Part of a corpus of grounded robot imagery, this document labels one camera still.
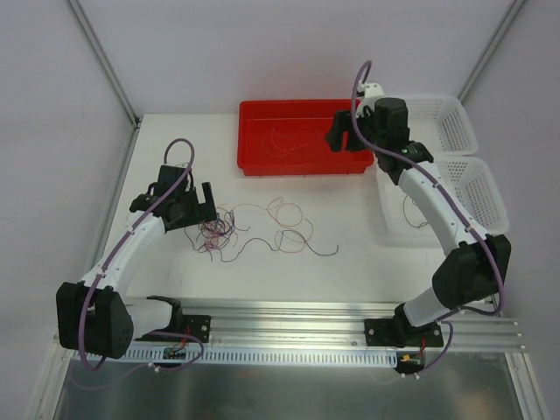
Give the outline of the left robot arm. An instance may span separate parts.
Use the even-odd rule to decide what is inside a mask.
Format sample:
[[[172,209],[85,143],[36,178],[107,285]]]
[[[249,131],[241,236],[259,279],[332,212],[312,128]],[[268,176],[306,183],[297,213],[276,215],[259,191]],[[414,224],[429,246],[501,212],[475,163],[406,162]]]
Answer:
[[[119,359],[135,340],[208,341],[208,316],[186,315],[175,297],[151,295],[128,304],[125,295],[150,248],[167,233],[216,221],[210,183],[198,199],[192,172],[161,165],[157,181],[129,206],[114,248],[82,279],[56,293],[59,343],[81,356]]]

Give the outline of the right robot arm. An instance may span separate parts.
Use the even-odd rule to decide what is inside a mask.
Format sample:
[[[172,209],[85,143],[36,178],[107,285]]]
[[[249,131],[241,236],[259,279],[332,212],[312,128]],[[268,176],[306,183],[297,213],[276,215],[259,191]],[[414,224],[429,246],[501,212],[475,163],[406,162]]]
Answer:
[[[411,140],[408,122],[403,99],[353,101],[348,110],[335,112],[325,135],[333,152],[371,150],[379,168],[416,203],[444,252],[431,286],[366,330],[377,346],[400,348],[414,346],[457,312],[474,312],[474,301],[502,296],[511,255],[507,237],[490,234],[452,196],[434,157]]]

